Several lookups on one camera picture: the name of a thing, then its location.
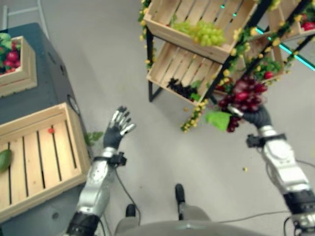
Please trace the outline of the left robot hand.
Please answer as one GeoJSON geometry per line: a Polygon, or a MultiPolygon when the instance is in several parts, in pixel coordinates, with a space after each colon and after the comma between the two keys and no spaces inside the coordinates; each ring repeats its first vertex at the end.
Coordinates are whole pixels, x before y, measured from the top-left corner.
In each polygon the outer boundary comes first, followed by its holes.
{"type": "Polygon", "coordinates": [[[136,128],[131,121],[130,111],[125,106],[120,106],[110,119],[103,135],[103,148],[118,150],[122,138],[136,128]]]}

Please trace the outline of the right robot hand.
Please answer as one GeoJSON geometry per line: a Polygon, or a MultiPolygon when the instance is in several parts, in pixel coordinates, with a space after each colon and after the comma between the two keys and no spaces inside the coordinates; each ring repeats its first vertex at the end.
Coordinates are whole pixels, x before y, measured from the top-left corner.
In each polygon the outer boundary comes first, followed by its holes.
{"type": "Polygon", "coordinates": [[[259,105],[258,110],[254,112],[242,112],[240,109],[233,107],[231,104],[227,106],[227,109],[234,116],[246,120],[247,122],[253,124],[257,129],[272,125],[271,117],[264,105],[259,105]]]}

